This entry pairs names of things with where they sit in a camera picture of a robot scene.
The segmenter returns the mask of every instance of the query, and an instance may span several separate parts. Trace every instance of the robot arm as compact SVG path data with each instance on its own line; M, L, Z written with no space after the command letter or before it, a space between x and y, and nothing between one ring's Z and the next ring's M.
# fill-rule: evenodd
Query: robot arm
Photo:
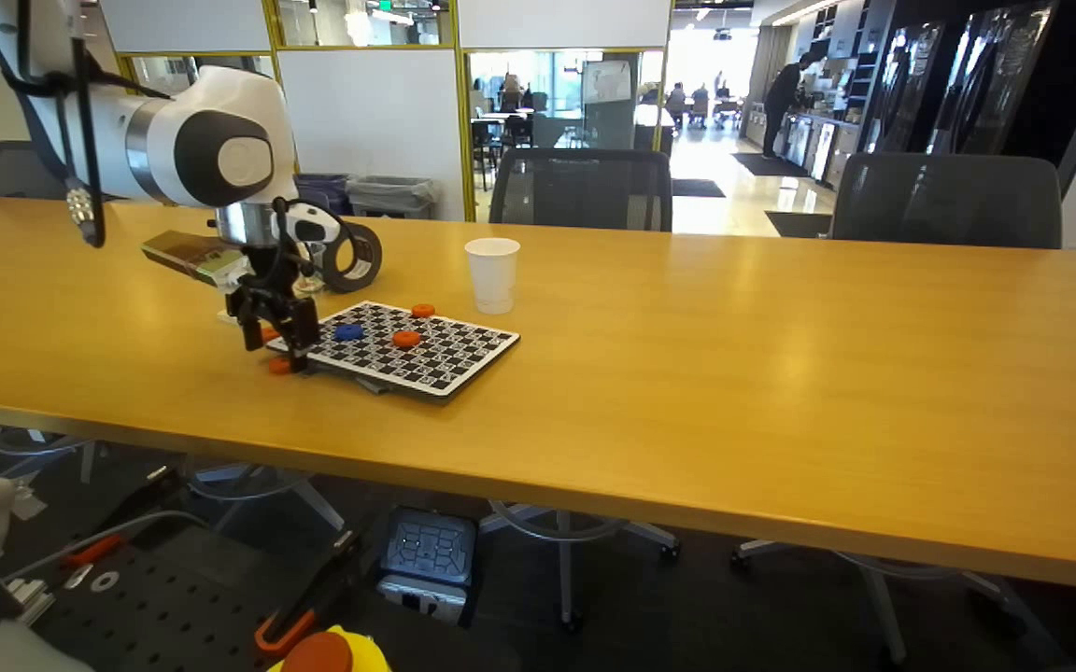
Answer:
M102 199L215 210L230 270L219 292L247 347L273 326L290 356L316 339L298 277L331 292L379 270L374 232L298 200L293 144L280 87L264 76L204 67L175 98L103 76L79 37L79 0L0 0L0 71L17 94L33 144L59 166L67 210L90 245L103 242ZM337 245L354 265L337 274Z

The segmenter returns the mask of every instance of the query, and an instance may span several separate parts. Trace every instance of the white paper cup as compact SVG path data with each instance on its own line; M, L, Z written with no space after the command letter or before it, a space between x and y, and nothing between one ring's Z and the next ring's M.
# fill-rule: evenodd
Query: white paper cup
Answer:
M510 311L516 251L524 251L516 240L470 240L464 245L475 305L483 315Z

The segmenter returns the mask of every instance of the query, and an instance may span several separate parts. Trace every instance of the wooden table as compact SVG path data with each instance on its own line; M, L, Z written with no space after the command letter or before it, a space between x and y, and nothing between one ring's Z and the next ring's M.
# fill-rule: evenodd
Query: wooden table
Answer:
M273 378L136 252L200 213L0 200L0 420L1076 582L1076 252L503 226L524 344L450 404ZM349 297L479 318L479 224Z

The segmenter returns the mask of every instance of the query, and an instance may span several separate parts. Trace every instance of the floor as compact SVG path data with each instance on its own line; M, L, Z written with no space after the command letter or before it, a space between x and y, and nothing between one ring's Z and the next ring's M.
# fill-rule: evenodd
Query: floor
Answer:
M731 154L759 154L731 127L681 130L672 150L672 179L712 179L726 199L677 199L672 232L681 234L767 234L777 232L767 210L833 213L833 190L797 175L752 175ZM479 179L475 213L488 220L493 179Z
M59 458L33 479L33 491L47 504L36 517L16 521L0 571L85 532L141 475L179 456L141 446L95 446L92 479L79 481L79 463ZM343 479L313 479L316 488L346 515L363 537L359 582L337 602L343 626L376 636L397 672L873 672L884 667L882 642L859 586L859 576L826 551L762 557L748 576L727 567L731 537L681 530L681 563L662 567L657 547L635 537L584 545L575 551L575 591L584 631L555 626L555 558L518 532L479 540L479 591L467 626L433 623L397 610L374 591L374 563L397 511L423 506L479 517L483 501L433 496ZM219 517L200 496L175 496L184 511ZM264 577L234 577L234 593L277 606L290 593L301 567L328 547L331 530L321 525L293 496L247 504L227 545L242 551L184 551L179 563L200 576L239 576L234 557L259 551ZM894 582L897 613L911 646L911 672L1028 672L1038 667L1018 631L995 610L972 602L962 582ZM1076 653L1076 591L1023 586L1038 616L1056 623ZM42 619L47 638L90 646L79 638L90 619ZM109 659L109 667L184 667L168 659Z

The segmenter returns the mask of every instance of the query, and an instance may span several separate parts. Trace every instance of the chair backrest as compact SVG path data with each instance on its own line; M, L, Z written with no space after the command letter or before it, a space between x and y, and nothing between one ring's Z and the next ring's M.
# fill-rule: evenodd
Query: chair backrest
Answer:
M0 142L0 199L63 199L63 181L28 142Z
M503 154L488 220L672 232L667 157L640 150Z
M830 234L1059 245L1056 166L995 154L859 154L844 163Z

